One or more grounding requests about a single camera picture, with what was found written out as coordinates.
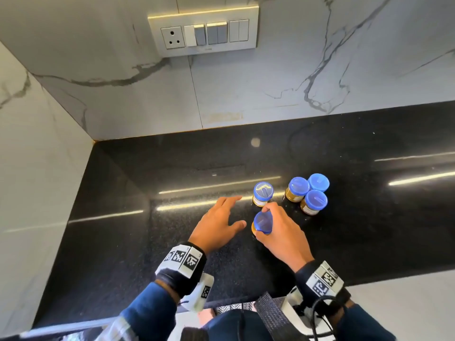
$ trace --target sleeve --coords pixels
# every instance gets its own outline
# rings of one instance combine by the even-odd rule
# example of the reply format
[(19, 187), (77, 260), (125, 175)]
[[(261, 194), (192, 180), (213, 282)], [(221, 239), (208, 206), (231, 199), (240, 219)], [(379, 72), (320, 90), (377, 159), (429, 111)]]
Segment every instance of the sleeve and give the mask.
[(338, 341), (395, 341), (395, 336), (385, 330), (360, 305), (344, 308), (344, 315), (337, 324)]
[(152, 282), (96, 341), (166, 341), (175, 327), (176, 311), (169, 293)]

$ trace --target small glass bottle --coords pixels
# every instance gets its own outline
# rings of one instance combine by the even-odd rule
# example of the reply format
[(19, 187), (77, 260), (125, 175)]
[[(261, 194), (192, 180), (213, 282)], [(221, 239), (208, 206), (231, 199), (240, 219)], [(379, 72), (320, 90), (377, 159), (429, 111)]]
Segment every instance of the small glass bottle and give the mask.
[(265, 213), (259, 212), (254, 217), (253, 223), (251, 224), (251, 231), (253, 234), (257, 231), (261, 231), (266, 235), (272, 232), (273, 217), (272, 212), (267, 211)]
[(300, 202), (300, 208), (308, 215), (316, 215), (327, 206), (327, 196), (322, 191), (310, 190)]
[(258, 207), (264, 207), (273, 196), (273, 187), (268, 182), (259, 182), (253, 189), (253, 203)]
[(322, 174), (312, 174), (310, 178), (308, 178), (308, 183), (310, 183), (311, 190), (319, 190), (325, 192), (330, 185), (328, 178)]
[(284, 196), (291, 202), (300, 202), (309, 192), (310, 184), (302, 177), (294, 177), (284, 192)]

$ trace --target power socket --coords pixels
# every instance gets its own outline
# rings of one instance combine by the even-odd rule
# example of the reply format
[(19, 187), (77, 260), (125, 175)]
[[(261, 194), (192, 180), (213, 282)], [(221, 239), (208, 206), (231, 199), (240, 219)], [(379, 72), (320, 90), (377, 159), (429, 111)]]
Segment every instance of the power socket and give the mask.
[(162, 28), (161, 33), (166, 49), (185, 48), (181, 26)]

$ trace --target person's left hand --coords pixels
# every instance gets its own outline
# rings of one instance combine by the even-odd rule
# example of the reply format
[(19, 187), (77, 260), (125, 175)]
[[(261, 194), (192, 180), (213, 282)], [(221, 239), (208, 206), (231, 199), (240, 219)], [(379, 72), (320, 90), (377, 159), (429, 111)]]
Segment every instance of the person's left hand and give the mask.
[(220, 197), (198, 222), (188, 241), (199, 246), (206, 255), (227, 244), (247, 225), (245, 220), (228, 225), (231, 208), (241, 198), (241, 196)]

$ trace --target blue plastic cap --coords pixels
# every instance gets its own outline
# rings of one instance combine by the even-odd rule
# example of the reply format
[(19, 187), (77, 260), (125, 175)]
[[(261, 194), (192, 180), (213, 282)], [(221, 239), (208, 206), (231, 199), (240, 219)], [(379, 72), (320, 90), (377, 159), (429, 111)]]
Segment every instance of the blue plastic cap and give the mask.
[(310, 184), (302, 177), (294, 177), (289, 183), (289, 190), (296, 196), (304, 196), (310, 190)]
[(308, 194), (305, 195), (305, 203), (310, 209), (320, 211), (327, 206), (328, 199), (322, 191), (310, 190)]
[(259, 201), (267, 202), (273, 196), (273, 187), (270, 183), (259, 182), (254, 186), (253, 194)]
[(264, 234), (268, 235), (272, 231), (272, 226), (273, 226), (273, 217), (272, 217), (272, 212), (259, 212), (256, 214), (254, 217), (254, 228), (257, 231), (261, 231)]
[(322, 174), (312, 174), (310, 178), (308, 178), (308, 183), (310, 183), (311, 189), (320, 190), (325, 192), (330, 185), (328, 178)]

